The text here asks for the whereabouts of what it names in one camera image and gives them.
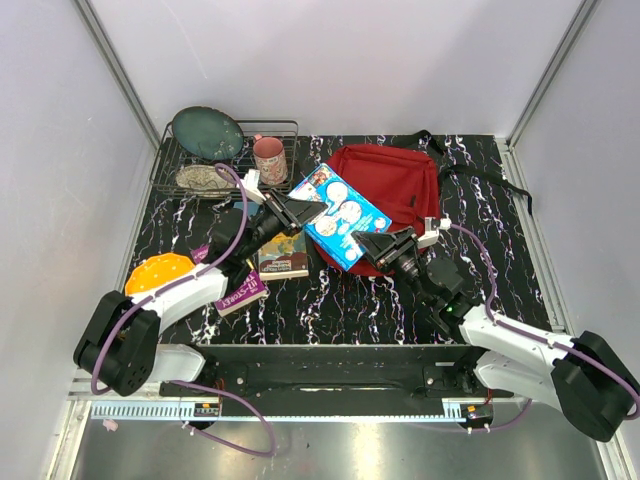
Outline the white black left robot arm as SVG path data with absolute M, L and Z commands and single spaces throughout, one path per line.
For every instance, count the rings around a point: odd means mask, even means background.
M 149 380 L 160 334 L 202 306 L 235 292 L 249 275 L 248 260 L 280 233 L 294 235 L 327 209 L 271 190 L 255 215 L 243 208 L 223 212 L 204 259 L 187 273 L 137 298 L 114 290 L 99 301 L 73 354 L 91 375 L 91 392 L 135 393 Z

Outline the purple treehouse book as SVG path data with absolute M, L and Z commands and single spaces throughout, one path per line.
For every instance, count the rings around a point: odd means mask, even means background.
M 204 264 L 204 248 L 193 250 L 191 256 L 197 262 L 194 270 L 197 287 L 188 299 L 181 302 L 180 311 L 183 315 L 212 303 L 221 316 L 227 316 L 267 295 L 266 287 L 249 260 L 249 273 L 245 280 L 233 292 L 226 293 L 226 287 L 231 285 L 230 280 L 219 268 Z

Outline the red student backpack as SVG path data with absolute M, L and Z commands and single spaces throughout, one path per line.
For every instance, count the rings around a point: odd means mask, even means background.
M 451 174 L 475 176 L 524 195 L 527 207 L 532 207 L 533 197 L 528 191 L 500 176 L 464 164 L 438 170 L 429 154 L 409 148 L 427 134 L 422 130 L 389 146 L 345 145 L 324 165 L 389 217 L 391 232 L 412 227 L 416 233 L 424 233 L 424 219 L 441 216 L 440 194 L 444 181 Z

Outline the yellow paperback book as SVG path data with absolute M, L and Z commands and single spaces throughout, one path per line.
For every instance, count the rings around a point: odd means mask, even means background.
M 309 262 L 305 234 L 280 233 L 262 246 L 258 251 L 258 273 L 263 282 L 306 277 Z

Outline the blue comic book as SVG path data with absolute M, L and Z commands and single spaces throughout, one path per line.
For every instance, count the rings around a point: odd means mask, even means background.
M 304 230 L 345 271 L 364 255 L 352 233 L 385 233 L 392 224 L 387 215 L 325 163 L 313 170 L 288 196 L 326 204 L 327 208 L 307 223 Z

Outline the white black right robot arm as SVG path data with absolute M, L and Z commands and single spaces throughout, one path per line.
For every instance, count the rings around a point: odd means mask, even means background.
M 453 261 L 424 260 L 412 228 L 353 237 L 372 266 L 405 282 L 431 307 L 430 321 L 440 334 L 473 347 L 471 362 L 453 374 L 463 395 L 487 388 L 544 403 L 599 442 L 638 418 L 639 383 L 600 335 L 544 331 L 473 301 Z

